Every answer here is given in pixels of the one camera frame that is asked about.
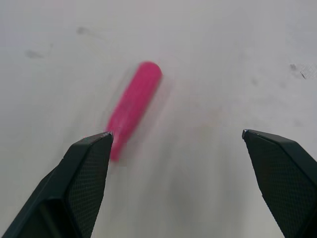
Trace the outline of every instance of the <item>textured grip pad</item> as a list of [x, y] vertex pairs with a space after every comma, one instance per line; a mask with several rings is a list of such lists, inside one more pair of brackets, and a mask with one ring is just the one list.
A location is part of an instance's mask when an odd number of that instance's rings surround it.
[[307, 237], [304, 234], [316, 214], [317, 187], [306, 173], [305, 160], [315, 161], [283, 137], [251, 131], [244, 139], [263, 198], [284, 236]]
[[90, 238], [104, 197], [109, 159], [105, 143], [100, 140], [90, 148], [66, 196], [82, 238]]

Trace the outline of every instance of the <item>scratch mark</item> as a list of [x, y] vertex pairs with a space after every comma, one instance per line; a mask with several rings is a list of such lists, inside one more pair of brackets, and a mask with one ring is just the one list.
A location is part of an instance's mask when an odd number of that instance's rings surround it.
[[302, 75], [302, 77], [304, 78], [304, 79], [306, 79], [306, 77], [304, 76], [304, 74], [301, 72], [301, 75]]

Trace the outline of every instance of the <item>dark smudge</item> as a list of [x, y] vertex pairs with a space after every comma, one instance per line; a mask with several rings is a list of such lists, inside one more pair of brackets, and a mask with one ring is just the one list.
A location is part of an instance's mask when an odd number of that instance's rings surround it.
[[25, 52], [25, 56], [30, 58], [30, 59], [41, 59], [41, 58], [44, 58], [44, 55], [36, 52], [36, 51], [33, 51], [33, 50], [27, 50]]

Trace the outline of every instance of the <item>pink marker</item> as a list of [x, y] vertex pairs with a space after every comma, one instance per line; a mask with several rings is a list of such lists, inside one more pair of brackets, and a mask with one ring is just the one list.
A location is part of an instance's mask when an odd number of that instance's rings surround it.
[[113, 134], [112, 161], [119, 159], [122, 147], [140, 122], [161, 77], [162, 72], [157, 64], [144, 62], [139, 65], [106, 127], [106, 131]]

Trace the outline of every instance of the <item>white surface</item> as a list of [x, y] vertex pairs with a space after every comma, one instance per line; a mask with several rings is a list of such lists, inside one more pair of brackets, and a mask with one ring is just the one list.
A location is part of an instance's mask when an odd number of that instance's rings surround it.
[[3, 0], [0, 234], [86, 135], [101, 132], [137, 64], [163, 82], [119, 165], [94, 238], [281, 238], [242, 129], [317, 158], [316, 1]]

